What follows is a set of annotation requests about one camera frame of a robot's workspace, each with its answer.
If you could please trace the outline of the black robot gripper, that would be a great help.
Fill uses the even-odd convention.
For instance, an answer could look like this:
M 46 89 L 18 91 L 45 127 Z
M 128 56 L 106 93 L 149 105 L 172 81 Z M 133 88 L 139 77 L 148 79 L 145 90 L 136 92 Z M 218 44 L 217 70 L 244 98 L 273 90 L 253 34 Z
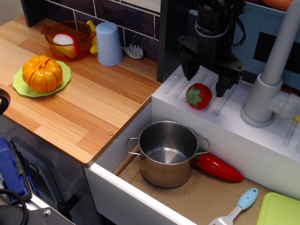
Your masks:
M 203 66 L 218 74 L 216 95 L 224 96 L 226 91 L 242 80 L 244 65 L 233 54 L 232 46 L 241 45 L 241 41 L 234 43 L 234 29 L 229 29 L 220 37 L 203 37 L 200 34 L 193 36 L 180 36 L 180 62 L 185 78 L 189 81 Z

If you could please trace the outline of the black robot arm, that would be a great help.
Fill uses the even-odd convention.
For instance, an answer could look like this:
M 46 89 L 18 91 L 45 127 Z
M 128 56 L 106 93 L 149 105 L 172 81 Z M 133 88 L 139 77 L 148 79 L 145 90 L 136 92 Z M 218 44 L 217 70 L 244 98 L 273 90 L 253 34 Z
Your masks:
M 235 28 L 245 28 L 239 16 L 244 13 L 244 0 L 199 0 L 198 18 L 194 23 L 196 36 L 180 36 L 180 62 L 184 76 L 191 80 L 203 66 L 218 75 L 217 97 L 242 80 L 245 69 L 233 54 L 232 47 L 244 43 L 246 36 L 235 43 Z

